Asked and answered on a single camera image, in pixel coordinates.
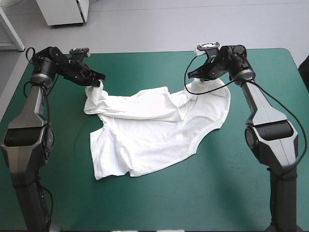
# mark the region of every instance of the white t-shirt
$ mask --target white t-shirt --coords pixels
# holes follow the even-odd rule
[[[187,87],[204,92],[219,79]],[[98,114],[103,127],[90,133],[97,180],[109,175],[140,176],[161,170],[195,154],[200,141],[224,123],[229,106],[227,87],[203,95],[167,87],[141,90],[131,97],[109,96],[100,87],[86,87],[84,112]]]

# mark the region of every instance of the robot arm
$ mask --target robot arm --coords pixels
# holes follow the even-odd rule
[[[51,87],[55,74],[58,73],[80,86],[99,87],[100,80],[105,80],[105,75],[83,63],[83,59],[90,56],[89,48],[71,49],[70,54],[71,57],[67,58],[57,47],[48,47],[33,54],[32,62],[35,66],[30,81],[36,83],[46,75],[45,85]]]
[[[247,145],[261,164],[270,171],[271,225],[267,232],[301,232],[296,224],[296,157],[298,133],[282,112],[273,108],[255,84],[255,73],[242,45],[200,44],[197,48],[208,59],[189,78],[215,80],[225,73],[241,86],[251,115],[246,122]]]
[[[81,86],[99,86],[105,75],[91,70],[83,58],[88,48],[70,50],[67,58],[57,47],[48,47],[34,54],[32,88],[22,112],[8,125],[1,149],[29,232],[58,232],[51,224],[44,188],[39,181],[39,168],[44,166],[54,145],[55,135],[43,116],[48,105],[47,89],[51,88],[58,73]]]

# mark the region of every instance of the gray floor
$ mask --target gray floor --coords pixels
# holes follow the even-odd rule
[[[0,51],[0,95],[10,79],[20,55],[21,53],[18,51]]]
[[[309,54],[309,0],[91,0],[82,27],[52,29],[35,0],[4,8],[26,47],[90,48],[92,53],[193,50],[199,43],[288,49],[296,65]],[[11,77],[1,78],[0,119],[27,61],[12,59]],[[0,54],[1,62],[9,60]]]

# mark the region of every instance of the white cloth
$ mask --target white cloth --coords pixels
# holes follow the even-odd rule
[[[219,79],[194,80],[187,87],[204,92],[222,86]],[[140,176],[182,161],[196,153],[210,131],[224,123],[229,106],[227,87],[203,95],[167,87],[141,90],[131,97],[109,96],[100,87],[86,87],[84,112],[98,114],[103,127],[90,134],[97,180],[109,175]]]

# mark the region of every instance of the green tabletop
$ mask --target green tabletop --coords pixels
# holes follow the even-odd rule
[[[92,54],[84,61],[107,75],[104,88],[110,95],[130,96],[161,86],[170,92],[182,90],[183,72],[193,56],[193,52]],[[192,69],[204,59],[198,58]],[[291,109],[308,132],[308,92],[290,53],[253,49],[248,59],[257,83]],[[1,121],[1,138],[25,103],[23,85],[31,71],[28,66]],[[221,79],[227,82],[228,76]],[[42,184],[54,197],[53,222],[64,230],[264,230],[270,223],[269,173],[244,139],[250,111],[242,90],[234,84],[229,89],[226,122],[203,139],[195,155],[145,176],[96,181],[89,133],[101,128],[102,122],[96,115],[84,114],[84,87],[60,78],[50,94],[56,143],[48,164],[41,168]],[[299,138],[302,151],[302,134]],[[0,230],[26,229],[2,155],[0,183]],[[298,167],[297,192],[298,224],[304,230],[309,230],[308,183],[305,156]]]

